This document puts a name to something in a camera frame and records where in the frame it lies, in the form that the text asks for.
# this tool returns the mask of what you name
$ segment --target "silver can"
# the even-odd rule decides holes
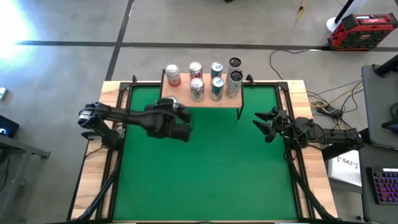
[[[195,102],[201,102],[205,99],[205,83],[201,78],[191,80],[191,98]]]
[[[220,101],[223,97],[224,80],[221,77],[216,77],[211,81],[211,98],[215,101]]]
[[[213,81],[214,78],[216,77],[221,77],[223,74],[223,65],[219,62],[213,62],[211,64],[211,81]]]
[[[189,65],[189,76],[191,80],[194,78],[203,78],[203,67],[200,62],[192,62]]]
[[[236,98],[241,89],[243,75],[240,71],[233,71],[229,76],[228,88],[226,89],[226,96],[228,98]]]
[[[180,69],[175,63],[169,63],[166,65],[166,75],[169,85],[172,87],[179,86],[181,84]]]
[[[231,73],[233,71],[238,71],[239,69],[241,69],[241,59],[239,58],[231,58],[228,62],[228,74],[226,76],[226,82],[229,82],[229,76],[231,75]]]

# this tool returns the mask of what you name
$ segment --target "wooden shelf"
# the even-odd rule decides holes
[[[235,99],[229,99],[226,96],[226,74],[221,76],[224,80],[223,97],[220,101],[214,101],[211,98],[211,76],[209,73],[203,74],[203,81],[205,82],[205,99],[201,102],[195,102],[191,99],[191,89],[190,89],[190,76],[189,73],[181,73],[181,84],[177,87],[172,87],[167,81],[166,74],[162,80],[162,97],[175,96],[180,104],[187,107],[203,107],[203,108],[240,108],[242,107],[242,89],[240,89],[238,96]]]

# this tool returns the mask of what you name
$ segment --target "can lid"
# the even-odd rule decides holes
[[[215,87],[221,87],[224,85],[224,80],[220,77],[216,77],[213,79],[212,83],[213,83],[213,86],[215,86]]]
[[[174,63],[170,63],[170,64],[166,65],[167,72],[176,72],[177,69],[178,69],[178,66]]]
[[[239,71],[233,71],[233,72],[231,73],[231,79],[232,79],[233,81],[240,81],[240,80],[243,79],[243,75],[242,75],[242,73],[239,72]]]
[[[242,64],[242,62],[241,62],[241,59],[239,59],[239,58],[231,58],[229,60],[229,65],[232,67],[239,67],[239,66],[241,66],[241,64]]]
[[[192,88],[201,88],[203,86],[204,82],[201,78],[194,78],[191,81],[191,87]]]
[[[214,62],[214,63],[211,64],[211,69],[213,71],[219,72],[219,71],[222,71],[223,65],[221,63],[219,63],[219,62]]]
[[[200,62],[192,62],[189,65],[189,69],[194,72],[199,72],[201,70],[201,63]]]

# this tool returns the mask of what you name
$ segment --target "white object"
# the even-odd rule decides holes
[[[0,102],[2,101],[2,99],[4,99],[4,97],[7,94],[7,90],[4,87],[0,88]]]
[[[329,160],[329,177],[362,187],[361,167],[357,150]]]
[[[335,24],[335,17],[330,18],[326,21],[326,28],[330,32],[334,32],[335,29],[340,25],[341,20],[346,18],[350,14],[356,14],[367,2],[368,0],[354,0],[353,3],[347,8],[347,10],[344,12],[343,16],[340,18],[340,20]]]

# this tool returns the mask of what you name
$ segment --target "wooden table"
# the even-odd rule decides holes
[[[260,82],[280,82],[280,80],[256,81],[256,83]],[[106,105],[116,106],[120,83],[121,82],[116,81],[104,82],[101,96],[99,99],[100,102]],[[290,100],[292,103],[295,117],[302,116],[306,118],[312,118],[310,104],[308,102],[307,92],[303,80],[287,80],[287,83],[289,86]],[[125,108],[125,105],[126,97],[124,97],[122,100],[121,108]],[[284,100],[284,98],[282,98],[282,105],[286,110],[286,101]],[[86,153],[94,151],[95,149],[99,148],[100,145],[100,140],[90,141]],[[331,193],[325,164],[322,158],[322,153],[318,149],[312,147],[305,148],[302,150],[302,152],[305,170],[307,173],[307,178],[311,191],[314,193],[319,202],[326,208],[326,210],[334,217],[337,217],[337,211]],[[115,155],[117,154],[117,152],[113,152],[113,154],[113,159],[115,159]],[[84,164],[82,165],[81,174],[76,185],[76,191],[74,195],[75,199],[72,200],[68,218],[79,217],[85,211],[86,207],[95,198],[101,187],[101,180],[104,172],[106,155],[107,151],[104,149],[103,151],[98,151],[97,153],[90,155],[90,157],[85,160]],[[111,164],[109,172],[112,171],[113,165],[114,163]],[[107,193],[107,196],[105,196],[102,217],[106,217],[108,214],[109,195],[111,190],[112,189],[110,189]],[[301,190],[299,190],[299,194],[300,202],[302,204],[303,216],[308,217],[305,196]]]

